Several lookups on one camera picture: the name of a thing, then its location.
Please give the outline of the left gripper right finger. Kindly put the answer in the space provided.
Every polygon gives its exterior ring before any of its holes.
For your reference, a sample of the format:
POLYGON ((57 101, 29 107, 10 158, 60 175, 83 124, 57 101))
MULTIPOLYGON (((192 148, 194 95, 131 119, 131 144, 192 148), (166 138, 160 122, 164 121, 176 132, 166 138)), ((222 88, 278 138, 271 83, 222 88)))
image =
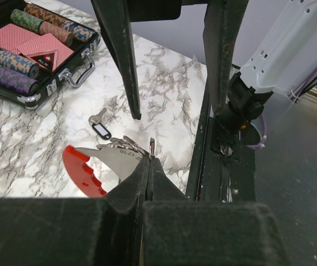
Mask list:
POLYGON ((287 265, 274 214, 261 203, 193 202, 150 162, 144 203, 144 265, 287 265), (162 188, 172 185, 178 199, 162 188))

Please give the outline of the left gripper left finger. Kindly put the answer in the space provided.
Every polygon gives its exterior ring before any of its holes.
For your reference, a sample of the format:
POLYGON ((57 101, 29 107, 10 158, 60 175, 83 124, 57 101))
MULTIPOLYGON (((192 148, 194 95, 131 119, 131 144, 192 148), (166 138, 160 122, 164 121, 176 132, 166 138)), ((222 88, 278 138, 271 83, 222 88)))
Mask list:
POLYGON ((0 198, 0 265, 139 265, 143 158, 102 198, 0 198))

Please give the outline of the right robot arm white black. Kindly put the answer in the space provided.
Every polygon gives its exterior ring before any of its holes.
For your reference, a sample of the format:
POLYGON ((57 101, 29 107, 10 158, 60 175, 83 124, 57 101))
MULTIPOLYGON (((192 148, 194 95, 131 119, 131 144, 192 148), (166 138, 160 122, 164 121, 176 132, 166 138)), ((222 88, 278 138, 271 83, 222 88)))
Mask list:
MULTIPOLYGON (((230 75, 234 44, 247 1, 207 1, 203 43, 207 89, 223 130, 256 119, 278 79, 317 31, 317 1, 289 1, 256 52, 230 75)), ((191 1, 92 1, 100 32, 124 83, 131 115, 141 117, 131 23, 177 19, 191 1)))

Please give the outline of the key with black tag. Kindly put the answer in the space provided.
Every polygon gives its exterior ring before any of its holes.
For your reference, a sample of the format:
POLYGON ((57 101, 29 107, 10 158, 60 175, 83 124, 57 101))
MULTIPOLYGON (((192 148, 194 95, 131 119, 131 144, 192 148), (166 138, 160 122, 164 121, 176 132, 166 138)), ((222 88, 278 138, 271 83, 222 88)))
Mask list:
POLYGON ((103 108, 96 115, 91 115, 88 118, 88 122, 91 125, 92 129, 103 139, 110 140, 112 135, 111 132, 104 126, 102 120, 103 115, 106 113, 107 108, 103 108))

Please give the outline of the red handled metal key holder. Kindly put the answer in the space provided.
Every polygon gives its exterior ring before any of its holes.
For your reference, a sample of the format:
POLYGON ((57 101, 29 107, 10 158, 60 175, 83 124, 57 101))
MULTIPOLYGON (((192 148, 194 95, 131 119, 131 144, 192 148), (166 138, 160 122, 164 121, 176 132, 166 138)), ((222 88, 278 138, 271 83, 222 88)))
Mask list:
POLYGON ((116 176, 122 182, 133 173, 140 160, 155 155, 155 139, 150 138, 149 150, 142 148, 137 142, 123 136, 113 137, 108 144, 98 144, 96 148, 74 147, 68 145, 62 153, 62 160, 67 174, 77 188, 88 197, 102 197, 107 189, 103 187, 104 179, 99 171, 94 170, 92 160, 104 165, 105 173, 116 176))

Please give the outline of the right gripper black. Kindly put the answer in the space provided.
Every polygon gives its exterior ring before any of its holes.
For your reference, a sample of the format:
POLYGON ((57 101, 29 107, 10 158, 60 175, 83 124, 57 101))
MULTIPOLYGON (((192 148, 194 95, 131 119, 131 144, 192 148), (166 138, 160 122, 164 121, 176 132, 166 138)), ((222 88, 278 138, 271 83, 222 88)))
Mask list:
POLYGON ((207 66, 206 87, 212 110, 220 113, 225 104, 237 35, 248 1, 215 0, 93 0, 100 32, 123 80, 133 119, 140 120, 134 42, 130 20, 174 20, 182 6, 206 4, 203 43, 207 66))

